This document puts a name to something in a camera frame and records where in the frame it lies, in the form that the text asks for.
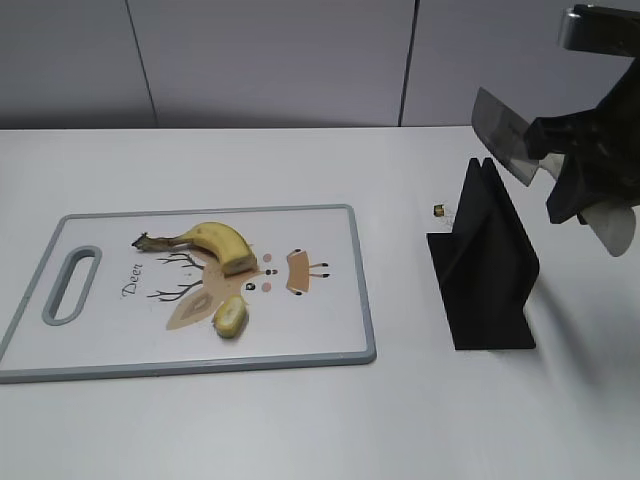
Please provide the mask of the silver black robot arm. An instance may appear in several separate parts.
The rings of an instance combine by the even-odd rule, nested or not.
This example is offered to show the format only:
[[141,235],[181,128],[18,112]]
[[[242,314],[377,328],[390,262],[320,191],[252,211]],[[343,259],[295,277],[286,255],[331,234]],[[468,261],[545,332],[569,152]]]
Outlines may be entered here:
[[576,4],[566,12],[561,44],[568,50],[633,61],[595,107],[537,117],[524,134],[530,158],[564,156],[546,201],[553,224],[604,202],[639,204],[639,14]]

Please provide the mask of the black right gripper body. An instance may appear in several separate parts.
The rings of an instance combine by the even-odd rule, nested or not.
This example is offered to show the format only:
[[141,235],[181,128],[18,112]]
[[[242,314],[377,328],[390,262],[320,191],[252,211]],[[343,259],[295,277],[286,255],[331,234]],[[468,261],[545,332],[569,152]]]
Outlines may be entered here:
[[639,204],[639,60],[593,108],[574,115],[568,155],[600,169],[605,199]]

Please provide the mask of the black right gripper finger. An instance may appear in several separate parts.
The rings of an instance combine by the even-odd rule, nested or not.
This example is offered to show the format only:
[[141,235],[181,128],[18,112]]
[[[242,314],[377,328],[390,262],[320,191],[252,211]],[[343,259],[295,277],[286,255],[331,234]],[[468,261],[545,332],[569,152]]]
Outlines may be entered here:
[[574,115],[536,118],[524,133],[524,144],[532,160],[551,153],[566,154],[574,146]]
[[547,201],[552,224],[561,224],[605,199],[600,169],[577,159],[564,157],[563,166]]

